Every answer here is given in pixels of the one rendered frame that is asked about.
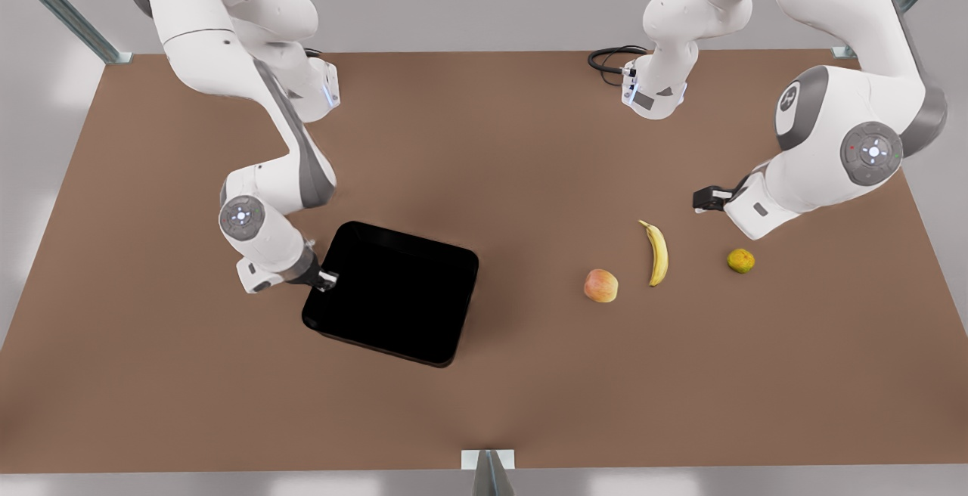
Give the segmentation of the black square tray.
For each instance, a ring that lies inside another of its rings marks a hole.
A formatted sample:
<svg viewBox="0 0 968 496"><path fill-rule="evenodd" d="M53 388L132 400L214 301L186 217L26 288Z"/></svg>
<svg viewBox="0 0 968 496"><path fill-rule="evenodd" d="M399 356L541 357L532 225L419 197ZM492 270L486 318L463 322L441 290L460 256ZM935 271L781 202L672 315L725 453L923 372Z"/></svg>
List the black square tray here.
<svg viewBox="0 0 968 496"><path fill-rule="evenodd" d="M337 282L311 291L302 309L307 328L437 368L453 362L479 269L474 251L350 221L321 267Z"/></svg>

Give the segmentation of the yellow banana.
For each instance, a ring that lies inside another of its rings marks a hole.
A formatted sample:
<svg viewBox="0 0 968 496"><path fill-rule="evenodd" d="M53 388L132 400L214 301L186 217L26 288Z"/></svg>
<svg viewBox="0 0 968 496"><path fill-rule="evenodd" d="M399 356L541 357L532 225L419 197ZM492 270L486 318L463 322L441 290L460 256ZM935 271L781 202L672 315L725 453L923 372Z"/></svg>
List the yellow banana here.
<svg viewBox="0 0 968 496"><path fill-rule="evenodd" d="M651 268L649 285L651 288L654 288L666 278L669 268L668 246L665 235L660 228L642 220L639 220L639 223L646 228L647 237L649 237L651 250L653 251L653 267Z"/></svg>

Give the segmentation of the red yellow apple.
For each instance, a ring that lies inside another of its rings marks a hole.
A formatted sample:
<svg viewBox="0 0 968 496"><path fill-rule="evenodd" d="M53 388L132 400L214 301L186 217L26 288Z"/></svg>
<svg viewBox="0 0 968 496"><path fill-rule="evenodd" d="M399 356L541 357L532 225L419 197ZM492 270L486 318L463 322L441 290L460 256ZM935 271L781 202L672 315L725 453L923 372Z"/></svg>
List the red yellow apple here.
<svg viewBox="0 0 968 496"><path fill-rule="evenodd" d="M592 269L585 277L584 294L595 302L608 303L618 296L618 279L608 270Z"/></svg>

